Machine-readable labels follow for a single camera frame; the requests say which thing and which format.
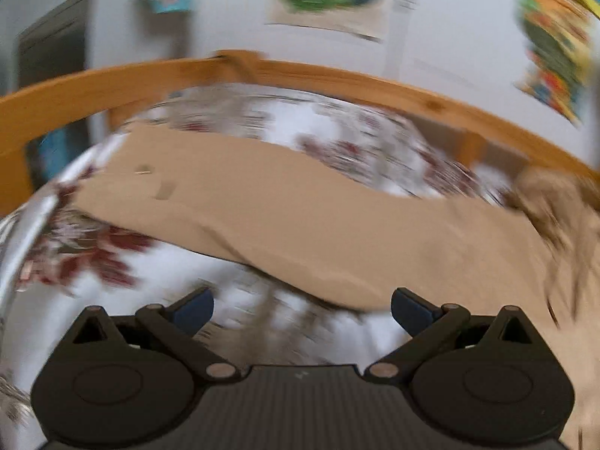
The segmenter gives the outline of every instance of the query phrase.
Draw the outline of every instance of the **wall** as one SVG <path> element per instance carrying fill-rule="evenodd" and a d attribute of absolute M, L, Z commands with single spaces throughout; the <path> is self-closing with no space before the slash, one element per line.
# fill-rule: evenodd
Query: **wall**
<path fill-rule="evenodd" d="M 600 22 L 595 20 L 595 71 L 577 129 L 514 83 L 528 64 L 516 0 L 417 0 L 401 81 L 443 93 L 510 120 L 600 165 Z"/>
<path fill-rule="evenodd" d="M 0 0 L 0 63 L 8 55 L 10 64 L 13 42 L 22 30 L 63 1 Z M 139 0 L 94 0 L 89 66 L 204 57 L 221 48 L 260 50 L 273 59 L 365 72 L 446 94 L 600 165 L 598 73 L 583 125 L 575 129 L 513 86 L 527 65 L 515 0 L 416 1 L 412 12 L 390 12 L 389 32 L 378 43 L 327 30 L 265 25 L 266 0 L 196 0 L 197 9 L 187 18 L 149 15 Z M 9 77 L 13 71 L 9 66 Z"/>

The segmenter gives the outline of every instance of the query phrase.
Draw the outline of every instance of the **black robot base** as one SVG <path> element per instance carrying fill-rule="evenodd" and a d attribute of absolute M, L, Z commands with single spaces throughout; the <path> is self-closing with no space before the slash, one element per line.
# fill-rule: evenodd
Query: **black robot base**
<path fill-rule="evenodd" d="M 392 315 L 413 338 L 364 375 L 265 365 L 244 377 L 191 338 L 213 306 L 203 287 L 133 316 L 84 309 L 32 389 L 43 448 L 565 448 L 573 387 L 516 306 L 471 316 L 399 288 Z"/>

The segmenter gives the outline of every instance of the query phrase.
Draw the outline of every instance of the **wooden headboard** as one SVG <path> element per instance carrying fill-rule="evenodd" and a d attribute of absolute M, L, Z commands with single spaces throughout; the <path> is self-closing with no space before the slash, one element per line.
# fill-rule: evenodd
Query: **wooden headboard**
<path fill-rule="evenodd" d="M 174 91 L 232 82 L 309 91 L 443 123 L 460 130 L 455 159 L 467 167 L 483 157 L 490 143 L 496 143 L 519 151 L 532 165 L 598 176 L 598 172 L 540 136 L 445 96 L 356 72 L 268 60 L 258 52 L 230 50 L 207 59 L 87 70 L 0 99 L 0 215 L 32 194 L 24 150 L 30 140 L 105 110 L 109 125 L 116 128 Z"/>

